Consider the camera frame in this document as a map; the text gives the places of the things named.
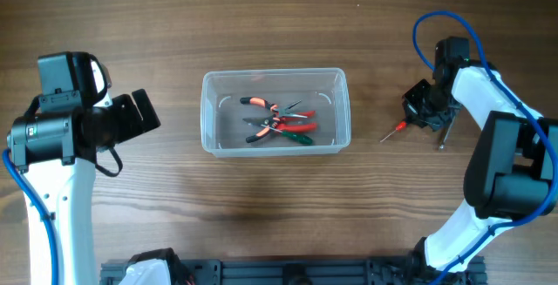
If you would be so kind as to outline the green handle screwdriver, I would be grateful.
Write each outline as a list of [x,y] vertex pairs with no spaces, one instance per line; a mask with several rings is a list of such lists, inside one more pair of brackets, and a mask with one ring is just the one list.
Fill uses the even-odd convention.
[[305,146],[311,146],[313,144],[313,139],[304,135],[304,134],[297,134],[297,133],[293,133],[293,132],[286,132],[286,131],[282,131],[282,130],[278,130],[276,128],[273,128],[271,126],[264,126],[265,128],[268,128],[274,132],[279,132],[283,137],[286,137],[288,139],[294,140],[297,143],[300,143],[302,145]]

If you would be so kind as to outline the red handle snips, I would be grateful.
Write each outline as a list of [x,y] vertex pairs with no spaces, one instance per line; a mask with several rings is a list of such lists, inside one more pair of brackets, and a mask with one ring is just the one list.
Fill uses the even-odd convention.
[[264,126],[271,126],[278,130],[302,133],[311,132],[317,129],[317,123],[309,122],[307,118],[312,118],[316,114],[315,111],[299,112],[295,117],[278,117],[269,116],[266,118],[244,118],[243,121],[252,125],[263,128],[266,132],[274,132]]

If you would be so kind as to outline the black red handle screwdriver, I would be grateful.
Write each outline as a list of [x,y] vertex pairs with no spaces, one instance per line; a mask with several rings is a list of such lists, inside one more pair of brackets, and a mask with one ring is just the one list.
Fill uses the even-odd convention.
[[400,123],[398,123],[392,131],[388,132],[381,140],[380,143],[383,143],[384,141],[388,140],[388,138],[390,138],[393,134],[395,134],[396,132],[401,132],[403,131],[409,124],[409,120],[408,119],[403,119]]

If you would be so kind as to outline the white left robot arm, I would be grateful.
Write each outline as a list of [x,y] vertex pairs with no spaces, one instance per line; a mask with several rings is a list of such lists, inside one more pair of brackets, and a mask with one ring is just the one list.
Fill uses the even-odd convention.
[[34,284],[96,284],[92,189],[96,174],[117,172],[97,162],[117,144],[160,126],[143,89],[86,107],[78,91],[36,96],[8,134],[4,164],[26,197]]

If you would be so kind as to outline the clear plastic container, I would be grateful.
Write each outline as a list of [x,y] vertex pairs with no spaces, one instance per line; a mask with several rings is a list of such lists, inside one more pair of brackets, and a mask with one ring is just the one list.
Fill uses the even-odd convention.
[[201,143],[217,158],[338,153],[351,142],[340,68],[211,71],[201,91]]

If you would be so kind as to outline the orange black needle-nose pliers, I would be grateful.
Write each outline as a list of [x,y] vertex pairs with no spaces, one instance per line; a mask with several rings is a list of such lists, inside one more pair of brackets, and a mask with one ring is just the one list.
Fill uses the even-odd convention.
[[307,124],[301,126],[289,126],[287,122],[295,119],[307,119],[316,114],[315,111],[308,112],[291,112],[291,109],[300,104],[298,100],[290,105],[280,107],[278,104],[272,104],[268,100],[259,97],[242,97],[239,99],[243,105],[257,105],[267,109],[270,115],[265,117],[244,118],[243,121],[251,126],[261,127],[261,131],[251,136],[248,136],[245,141],[253,143],[259,141],[272,132],[277,132],[283,137],[287,137],[303,145],[311,145],[312,140],[310,137],[303,135],[304,132],[311,131],[316,128],[316,124]]

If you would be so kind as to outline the silver socket wrench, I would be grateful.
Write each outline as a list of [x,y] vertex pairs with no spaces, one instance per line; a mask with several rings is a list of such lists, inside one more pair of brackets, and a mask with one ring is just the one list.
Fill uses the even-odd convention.
[[452,119],[449,122],[449,124],[447,125],[447,127],[443,130],[443,132],[441,134],[441,138],[439,140],[439,146],[438,146],[439,151],[442,151],[445,148],[447,139],[448,139],[449,134],[450,134],[450,132],[453,128],[454,122],[455,122],[455,119]]

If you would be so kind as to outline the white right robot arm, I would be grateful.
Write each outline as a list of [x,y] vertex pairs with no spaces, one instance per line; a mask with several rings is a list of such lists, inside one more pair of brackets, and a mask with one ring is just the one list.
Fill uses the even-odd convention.
[[557,196],[550,153],[541,140],[557,144],[557,122],[506,95],[496,68],[470,58],[463,37],[448,37],[435,48],[433,82],[422,79],[403,96],[404,126],[449,131],[461,109],[480,127],[467,166],[464,199],[435,233],[409,254],[405,275],[435,282],[464,272],[495,237],[537,208],[549,214]]

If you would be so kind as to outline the black aluminium base frame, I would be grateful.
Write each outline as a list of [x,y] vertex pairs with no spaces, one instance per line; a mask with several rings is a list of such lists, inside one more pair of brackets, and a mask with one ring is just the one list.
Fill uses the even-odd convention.
[[206,285],[283,285],[301,280],[312,284],[404,285],[425,284],[408,280],[402,256],[371,257],[360,260],[316,261],[219,261],[183,260],[195,284]]

